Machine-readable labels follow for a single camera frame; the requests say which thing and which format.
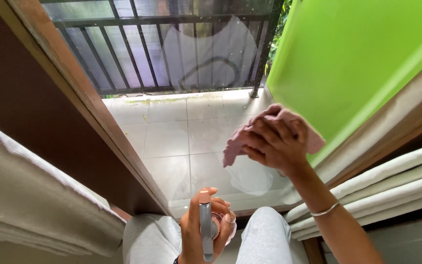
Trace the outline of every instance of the spray bottle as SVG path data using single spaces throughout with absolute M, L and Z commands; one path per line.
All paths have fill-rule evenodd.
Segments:
M 227 239 L 226 246 L 235 235 L 237 224 L 235 214 L 231 211 L 231 234 Z M 213 240 L 218 237 L 220 223 L 224 215 L 211 211 L 211 196 L 208 191 L 200 192 L 200 232 L 203 243 L 203 258 L 206 262 L 213 261 Z

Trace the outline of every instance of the gray pants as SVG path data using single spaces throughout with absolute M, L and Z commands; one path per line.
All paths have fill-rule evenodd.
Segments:
M 289 225 L 279 213 L 271 207 L 259 208 L 242 233 L 236 263 L 292 264 L 290 237 Z M 145 214 L 133 217 L 126 224 L 125 264 L 172 264 L 180 252 L 180 227 L 171 217 Z

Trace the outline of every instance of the lime green panel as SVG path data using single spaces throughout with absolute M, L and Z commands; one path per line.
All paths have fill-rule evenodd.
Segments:
M 267 85 L 327 141 L 317 165 L 422 69 L 422 1 L 294 0 Z

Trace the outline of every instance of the bracelet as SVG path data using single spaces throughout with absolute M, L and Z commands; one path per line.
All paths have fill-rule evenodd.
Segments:
M 330 207 L 330 209 L 320 212 L 320 213 L 310 213 L 313 217 L 318 217 L 324 214 L 328 214 L 331 210 L 333 210 L 333 208 L 335 208 L 337 205 L 339 205 L 339 201 L 337 201 L 332 207 Z

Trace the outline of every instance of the pink cloth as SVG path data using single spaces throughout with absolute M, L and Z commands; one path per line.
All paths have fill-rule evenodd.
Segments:
M 322 136 L 320 136 L 317 131 L 315 131 L 315 129 L 313 129 L 310 124 L 305 121 L 304 118 L 302 118 L 298 114 L 291 113 L 289 110 L 285 109 L 280 104 L 272 104 L 268 107 L 267 110 L 262 111 L 258 116 L 253 117 L 249 121 L 249 124 L 242 125 L 239 129 L 237 129 L 234 132 L 232 138 L 227 141 L 226 148 L 224 149 L 224 158 L 222 159 L 222 165 L 224 166 L 224 168 L 226 166 L 231 166 L 238 155 L 247 154 L 242 149 L 242 146 L 244 144 L 241 141 L 241 134 L 243 131 L 253 131 L 253 123 L 258 118 L 264 118 L 266 120 L 282 119 L 294 135 L 296 135 L 297 132 L 290 121 L 299 119 L 308 127 L 307 153 L 315 154 L 325 145 L 325 140 L 322 138 Z

